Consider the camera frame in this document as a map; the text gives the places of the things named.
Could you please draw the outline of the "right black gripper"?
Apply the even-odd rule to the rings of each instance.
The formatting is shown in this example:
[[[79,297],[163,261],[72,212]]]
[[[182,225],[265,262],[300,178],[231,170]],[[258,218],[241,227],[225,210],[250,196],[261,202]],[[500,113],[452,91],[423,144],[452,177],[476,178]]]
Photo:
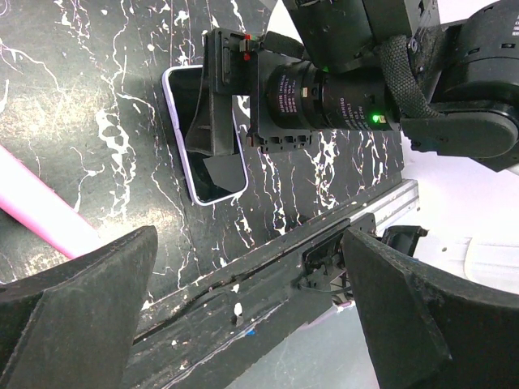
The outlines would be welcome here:
[[[205,37],[189,152],[238,153],[233,96],[249,96],[247,145],[263,154],[309,147],[323,130],[397,129],[397,107],[381,69],[336,75],[318,69],[300,42],[276,32],[252,36],[215,28]]]

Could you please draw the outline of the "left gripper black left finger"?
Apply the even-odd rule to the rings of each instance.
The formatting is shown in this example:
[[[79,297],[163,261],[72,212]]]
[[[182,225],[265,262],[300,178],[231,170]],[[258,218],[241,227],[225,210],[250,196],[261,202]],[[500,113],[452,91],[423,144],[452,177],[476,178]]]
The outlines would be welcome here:
[[[3,388],[118,388],[158,250],[144,226],[1,287]]]

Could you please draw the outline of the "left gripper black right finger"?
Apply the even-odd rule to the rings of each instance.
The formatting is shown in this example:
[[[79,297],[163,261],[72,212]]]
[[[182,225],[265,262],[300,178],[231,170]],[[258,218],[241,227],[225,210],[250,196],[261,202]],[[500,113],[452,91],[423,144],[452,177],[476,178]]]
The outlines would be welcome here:
[[[355,229],[341,241],[382,388],[516,388],[518,296],[420,262]]]

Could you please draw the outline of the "phone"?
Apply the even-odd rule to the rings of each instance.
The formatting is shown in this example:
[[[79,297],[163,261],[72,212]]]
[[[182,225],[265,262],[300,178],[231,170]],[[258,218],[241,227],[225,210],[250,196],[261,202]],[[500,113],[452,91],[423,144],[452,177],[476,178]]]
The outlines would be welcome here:
[[[237,154],[203,156],[186,148],[186,135],[195,115],[202,67],[172,66],[164,71],[161,83],[191,201],[199,206],[209,206],[238,197],[246,190],[249,181],[235,115]]]

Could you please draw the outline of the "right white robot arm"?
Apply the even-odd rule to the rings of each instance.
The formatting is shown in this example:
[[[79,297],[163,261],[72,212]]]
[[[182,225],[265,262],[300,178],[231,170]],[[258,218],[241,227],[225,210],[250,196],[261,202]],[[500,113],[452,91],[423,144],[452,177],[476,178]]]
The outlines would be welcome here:
[[[496,172],[518,163],[518,4],[440,22],[434,1],[287,1],[298,32],[205,37],[189,152],[234,152],[232,99],[251,99],[247,141],[307,147],[322,130],[400,131],[417,152]]]

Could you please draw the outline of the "pink marker pen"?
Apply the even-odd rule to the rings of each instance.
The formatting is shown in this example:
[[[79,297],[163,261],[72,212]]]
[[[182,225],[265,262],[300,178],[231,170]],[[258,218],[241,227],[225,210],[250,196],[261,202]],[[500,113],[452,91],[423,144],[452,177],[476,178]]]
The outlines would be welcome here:
[[[4,147],[1,209],[69,259],[102,246],[97,231]]]

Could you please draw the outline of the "aluminium frame rail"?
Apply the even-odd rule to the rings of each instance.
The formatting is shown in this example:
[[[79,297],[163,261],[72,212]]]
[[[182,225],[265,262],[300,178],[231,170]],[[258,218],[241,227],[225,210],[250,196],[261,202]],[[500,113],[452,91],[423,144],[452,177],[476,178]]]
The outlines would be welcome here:
[[[376,231],[384,231],[397,220],[419,206],[418,181],[404,179],[391,190],[364,203],[358,210],[349,214],[351,222],[360,221],[366,214],[375,218]]]

